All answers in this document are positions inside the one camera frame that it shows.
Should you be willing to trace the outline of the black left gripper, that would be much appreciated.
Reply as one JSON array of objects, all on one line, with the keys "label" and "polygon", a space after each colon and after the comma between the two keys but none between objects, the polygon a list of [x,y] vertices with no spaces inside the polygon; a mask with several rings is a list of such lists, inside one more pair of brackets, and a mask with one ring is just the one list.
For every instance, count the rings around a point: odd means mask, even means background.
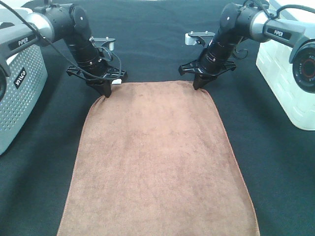
[{"label": "black left gripper", "polygon": [[67,47],[76,61],[66,70],[67,74],[85,80],[86,85],[100,95],[110,97],[111,82],[127,78],[126,71],[121,67],[116,68],[108,64],[113,60],[114,54],[106,47],[96,47],[93,44],[68,44]]}]

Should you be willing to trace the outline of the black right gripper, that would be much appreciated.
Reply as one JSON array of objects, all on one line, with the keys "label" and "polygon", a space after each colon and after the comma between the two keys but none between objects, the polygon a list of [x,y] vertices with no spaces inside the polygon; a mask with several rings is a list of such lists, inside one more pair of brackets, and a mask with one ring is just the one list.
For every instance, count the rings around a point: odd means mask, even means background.
[{"label": "black right gripper", "polygon": [[236,64],[228,59],[237,46],[236,40],[213,37],[198,59],[179,66],[180,75],[194,74],[193,88],[200,89],[217,79],[217,76],[235,70]]}]

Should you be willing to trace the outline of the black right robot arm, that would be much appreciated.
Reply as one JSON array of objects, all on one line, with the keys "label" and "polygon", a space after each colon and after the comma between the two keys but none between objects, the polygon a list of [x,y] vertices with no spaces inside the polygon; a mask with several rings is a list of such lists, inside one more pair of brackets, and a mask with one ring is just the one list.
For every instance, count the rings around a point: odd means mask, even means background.
[{"label": "black right robot arm", "polygon": [[284,5],[276,11],[259,0],[246,0],[243,4],[227,4],[220,16],[217,32],[191,31],[185,35],[186,45],[201,44],[204,48],[198,57],[179,66],[180,75],[194,74],[193,87],[199,89],[219,75],[234,70],[229,61],[237,58],[237,45],[250,39],[259,43],[277,41],[292,48],[289,63],[296,84],[308,93],[315,91],[315,25],[280,18],[284,9],[292,8],[314,13],[314,9],[296,4]]}]

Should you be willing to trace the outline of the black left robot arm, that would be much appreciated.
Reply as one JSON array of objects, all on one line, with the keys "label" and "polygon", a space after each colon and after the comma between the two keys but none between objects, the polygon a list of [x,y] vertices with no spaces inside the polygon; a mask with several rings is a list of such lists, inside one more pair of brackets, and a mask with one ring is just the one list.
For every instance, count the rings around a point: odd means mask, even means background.
[{"label": "black left robot arm", "polygon": [[121,67],[113,67],[109,62],[117,55],[114,38],[92,36],[86,11],[75,3],[54,4],[50,0],[43,7],[22,17],[16,10],[0,3],[20,21],[0,31],[0,96],[4,97],[7,79],[11,71],[7,59],[32,45],[45,47],[63,40],[75,61],[70,62],[68,76],[76,76],[94,88],[99,94],[109,97],[113,81],[124,82],[127,72]]}]

